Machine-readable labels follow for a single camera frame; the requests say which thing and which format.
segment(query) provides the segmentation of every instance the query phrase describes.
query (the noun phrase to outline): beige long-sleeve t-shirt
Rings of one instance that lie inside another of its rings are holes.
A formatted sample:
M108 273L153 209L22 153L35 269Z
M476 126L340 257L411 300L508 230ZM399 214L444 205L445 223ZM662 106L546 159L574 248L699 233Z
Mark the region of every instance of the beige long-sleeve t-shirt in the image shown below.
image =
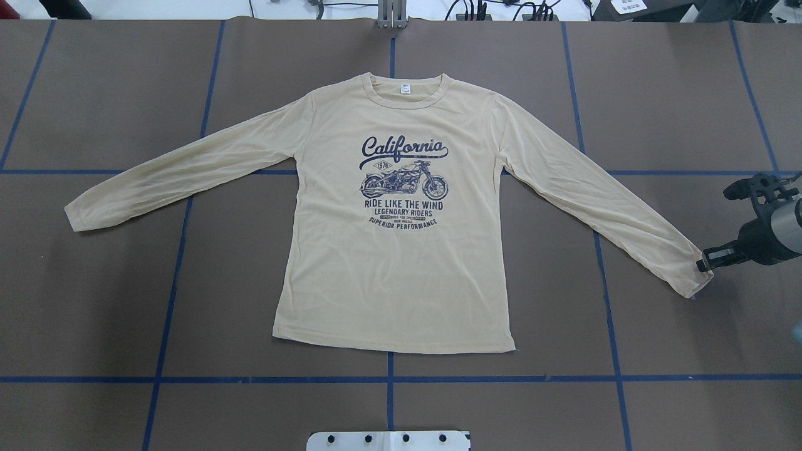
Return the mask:
M680 295L712 278L696 269L693 243L587 156L506 97L447 75L366 73L321 87L112 177L65 210L76 231L115 226L290 157L299 187L279 338L430 354L515 349L502 169Z

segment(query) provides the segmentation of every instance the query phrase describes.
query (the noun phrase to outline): white mounting bracket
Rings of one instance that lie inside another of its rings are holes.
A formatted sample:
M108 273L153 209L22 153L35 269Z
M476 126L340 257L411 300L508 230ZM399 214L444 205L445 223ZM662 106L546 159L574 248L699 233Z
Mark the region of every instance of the white mounting bracket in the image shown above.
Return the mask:
M407 28L407 0L379 0L379 28Z
M471 451L467 431L314 433L306 451Z

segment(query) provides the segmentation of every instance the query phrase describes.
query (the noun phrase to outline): crew neck collar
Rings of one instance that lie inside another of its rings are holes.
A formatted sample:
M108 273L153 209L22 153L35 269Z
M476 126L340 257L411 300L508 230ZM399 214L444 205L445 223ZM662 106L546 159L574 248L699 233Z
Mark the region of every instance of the crew neck collar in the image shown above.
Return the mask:
M366 72L360 75L360 78L362 79L362 85L365 88L365 93L375 103L383 107L398 108L403 110L415 110L435 104L438 100L443 98L443 95L445 95L446 91L448 90L448 85L451 84L452 81L451 77L445 74L441 74L430 79L389 79ZM402 84L410 84L413 87L415 85L437 83L438 87L437 91L425 99L417 100L415 102L401 102L398 100L385 99L384 97L380 96L373 88L373 83L387 83L399 86Z

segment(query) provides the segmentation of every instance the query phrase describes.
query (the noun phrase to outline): blue grid line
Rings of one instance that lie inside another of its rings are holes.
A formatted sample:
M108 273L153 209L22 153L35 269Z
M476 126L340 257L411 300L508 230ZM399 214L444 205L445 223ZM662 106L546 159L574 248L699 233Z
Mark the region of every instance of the blue grid line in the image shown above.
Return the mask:
M577 88L573 80L573 66L571 64L571 51L569 49L568 29L565 22L560 22L562 29L562 42L565 48L565 66L568 71L568 82L571 87L571 101L573 103L573 118L577 125L577 137L579 139L579 151L582 154L585 152L585 138L582 135L582 122L579 116L579 102L577 100ZM607 275L604 269L604 257L602 257L602 244L599 241L599 235L596 231L593 232L593 243L596 246L596 259L601 272L601 284L604 287L604 302L607 310L607 332L610 337L610 351L613 356L613 369L615 376L621 375L621 366L618 362L618 345L615 342L615 327L613 324L613 310L610 308L610 292L607 289ZM632 451L632 438L630 437L630 421L626 415L626 399L624 397L624 384L620 380L616 380L616 389L618 391L618 409L621 411L621 425L624 432L624 444L626 451Z
M387 353L387 430L395 430L395 353Z
M0 169L0 174L9 175L117 175L125 172L125 169ZM760 170L752 171L683 171L683 170L637 170L637 169L611 169L607 173L612 176L752 176L756 173L766 172ZM780 171L782 176L796 175L798 171ZM253 175L288 176L298 175L296 169L258 169L253 171ZM501 175L510 176L507 170L502 170Z
M223 43L223 32L225 30L225 20L220 21L220 30L217 32L217 46L214 51L214 61L212 63L212 74L209 77L209 90L206 93L206 105L204 108L203 122L200 125L200 138L206 136L206 126L209 123L209 109L212 107L212 97L214 96L214 82L217 77L217 64L220 62L220 49ZM159 402L159 390L161 385L161 375L164 370L164 358L167 355L167 343L170 337L170 327L172 325L172 313L176 305L176 294L178 292L178 274L181 272L181 265L184 262L184 248L187 242L187 224L189 214L192 212L194 196L187 199L187 209L184 212L184 223L181 225L181 237L178 243L178 255L176 256L176 268L172 273L172 286L170 287L170 300L167 305L167 314L164 318L164 331L161 336L161 346L159 349L159 361L156 365L156 381L153 383L151 394L151 404L148 410L148 423L145 425L145 434L142 440L142 451L148 451L150 438L153 431L153 421L156 418L156 405Z
M583 384L802 381L802 373L632 374L587 376L0 376L0 384Z
M390 78L395 78L395 37L390 39ZM387 353L387 430L395 430L395 353Z
M749 101L752 105L752 110L755 111L755 118L757 119L757 124L760 127L760 134L763 135L763 142L766 144L766 150L768 151L768 158L772 161L772 167L774 168L774 173L779 173L780 168L777 166L777 159L774 157L774 151L772 150L772 143L768 140L768 134L766 133L766 127L763 124L763 117L760 115L760 110L757 108L757 101L755 101L755 94L752 92L751 84L749 83L749 77L747 76L747 68L743 65L743 56L741 55L741 46L738 44L738 35L735 33L735 23L730 20L730 34L732 35L732 43L735 46L735 55L738 56L738 66L741 69L741 76L743 77L743 84L746 85L747 94L749 95Z
M18 175L117 175L123 172L122 169L0 169L0 174Z
M164 318L164 331L161 335L161 346L159 349L159 362L156 365L156 377L153 381L153 391L151 393L151 403L148 409L148 422L145 425L145 435L142 440L142 450L147 451L150 446L150 437L153 430L153 420L156 417L156 404L159 401L159 388L162 371L164 370L164 357L167 354L167 342L170 336L170 326L172 324L172 312L176 305L176 293L178 292L178 274L181 271L181 264L184 261L184 247L186 245L187 224L189 214L192 212L192 196L187 200L187 209L184 212L184 223L181 226L181 238L178 244L178 255L176 257L176 268L172 272L172 286L170 287L170 300L167 304L167 314Z
M613 370L615 371L615 387L618 392L618 407L621 410L621 425L624 430L624 446L626 451L632 451L632 437L630 435L630 420L626 414L626 398L624 397L624 384L621 381L621 363L618 360L618 345L615 340L615 325L613 321L613 309L610 306L610 290L607 286L607 273L604 267L604 255L602 254L602 242L598 232L593 231L593 244L596 247L596 261L601 272L601 286L604 289L604 304L607 310L607 333L610 337L610 353L613 356Z
M25 105L28 103L28 97L30 96L30 91L34 88L34 80L36 80L36 75L39 73L39 68L42 66L42 60L45 57L45 51L47 51L47 44L50 43L50 38L53 35L53 28L55 27L55 20L51 20L50 26L47 28L47 34L45 35L45 40L42 43L42 49L39 51L39 57L36 59L36 64L34 65L34 71L30 74L30 79L28 80L28 86L25 88L25 94L22 96L22 102L19 103L19 109L17 110L17 117L14 118L14 124L11 125L11 133L8 135L8 140L6 141L6 147L2 151L2 156L0 156L0 169L6 165L6 159L8 159L8 154L11 152L11 143L14 142L14 135L17 134L17 127L19 126L19 121L22 119L22 113L25 111Z
M562 43L565 48L565 66L568 69L568 83L571 88L571 103L573 104L573 121L577 125L577 138L579 139L579 150L585 153L585 137L582 134L582 122L579 120L579 102L577 101L577 87L573 82L573 66L571 65L571 50L568 47L568 30L565 22L560 22L562 29Z
M162 384L385 384L385 376L162 377Z
M395 38L390 39L390 78L395 78Z
M220 62L220 48L223 45L223 32L225 31L225 20L220 21L220 30L217 32L217 48L214 51L214 62L212 63L212 77L209 80L209 91L206 93L206 107L203 111L203 123L200 126L200 137L206 136L206 125L209 123L209 111L212 109L212 95L214 94L214 82L217 78L217 64Z
M257 175L268 175L268 176L289 176L289 175L298 175L298 171L296 169L259 169L253 174Z

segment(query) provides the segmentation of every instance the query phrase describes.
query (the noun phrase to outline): motorcycle print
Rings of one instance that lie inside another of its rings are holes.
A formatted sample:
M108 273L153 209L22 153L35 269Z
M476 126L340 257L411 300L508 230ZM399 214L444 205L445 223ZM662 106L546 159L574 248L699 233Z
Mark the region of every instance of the motorcycle print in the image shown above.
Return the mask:
M448 184L441 176L431 174L429 164L428 161L417 160L395 171L367 174L359 190L369 199L391 193L415 194L421 176L425 176L423 194L433 201L439 201L448 194Z

